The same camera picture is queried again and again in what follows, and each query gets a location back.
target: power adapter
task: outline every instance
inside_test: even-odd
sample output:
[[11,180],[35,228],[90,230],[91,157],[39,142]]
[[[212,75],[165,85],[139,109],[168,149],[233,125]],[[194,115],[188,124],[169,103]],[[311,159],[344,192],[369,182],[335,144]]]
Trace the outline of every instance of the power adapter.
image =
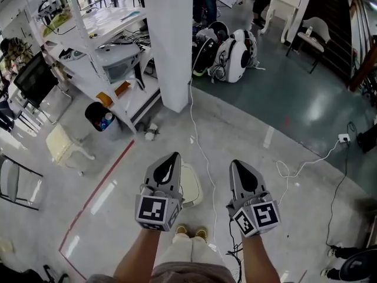
[[345,134],[339,134],[338,135],[338,139],[341,143],[345,143],[346,141],[348,143],[350,143],[351,139],[349,138],[349,135],[348,133],[345,133]]

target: shoe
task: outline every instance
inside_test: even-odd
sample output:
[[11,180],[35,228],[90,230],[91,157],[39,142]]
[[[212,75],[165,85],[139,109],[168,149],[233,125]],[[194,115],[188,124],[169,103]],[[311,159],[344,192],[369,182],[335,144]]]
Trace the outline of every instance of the shoe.
[[176,234],[178,233],[184,233],[186,235],[189,235],[189,230],[187,228],[186,224],[178,224],[177,229],[176,229]]
[[205,227],[198,228],[195,233],[195,237],[201,237],[204,241],[207,242],[207,229]]
[[257,25],[257,26],[260,27],[260,28],[263,28],[263,27],[264,27],[264,25],[263,25],[263,23],[261,22],[260,19],[253,19],[252,24]]
[[338,243],[337,245],[332,245],[330,251],[328,252],[328,256],[329,257],[334,257],[335,253],[336,253],[336,250],[338,248],[341,248],[341,247],[342,247],[341,243]]
[[321,276],[321,277],[327,277],[327,276],[328,276],[328,272],[329,272],[329,269],[323,269],[323,270],[320,272],[320,276]]
[[148,31],[148,25],[144,24],[142,27],[139,29],[140,31]]

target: orange object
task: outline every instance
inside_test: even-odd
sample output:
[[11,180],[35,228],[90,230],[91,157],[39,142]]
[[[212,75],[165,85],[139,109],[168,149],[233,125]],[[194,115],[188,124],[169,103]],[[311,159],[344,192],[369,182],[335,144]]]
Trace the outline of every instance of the orange object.
[[[123,82],[117,89],[115,89],[115,94],[116,96],[120,96],[122,93],[126,92],[128,89],[128,86],[131,84],[129,82]],[[102,105],[105,108],[108,108],[113,104],[113,100],[111,97],[109,97],[106,93],[103,93],[102,91],[97,94],[96,98],[99,98],[100,101],[102,102]]]

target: staircase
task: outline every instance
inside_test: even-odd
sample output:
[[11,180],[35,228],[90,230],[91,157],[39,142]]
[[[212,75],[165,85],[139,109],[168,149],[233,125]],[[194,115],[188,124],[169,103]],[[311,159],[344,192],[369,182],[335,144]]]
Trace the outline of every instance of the staircase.
[[318,17],[328,27],[331,40],[322,63],[348,85],[352,65],[352,38],[348,0],[310,0],[303,19]]

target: black trash can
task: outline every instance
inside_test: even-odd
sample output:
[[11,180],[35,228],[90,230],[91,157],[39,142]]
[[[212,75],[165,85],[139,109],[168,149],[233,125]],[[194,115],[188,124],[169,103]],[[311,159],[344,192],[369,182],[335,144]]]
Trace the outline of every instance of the black trash can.
[[91,103],[85,111],[85,117],[97,131],[103,132],[109,139],[119,137],[121,128],[115,114],[100,102]]

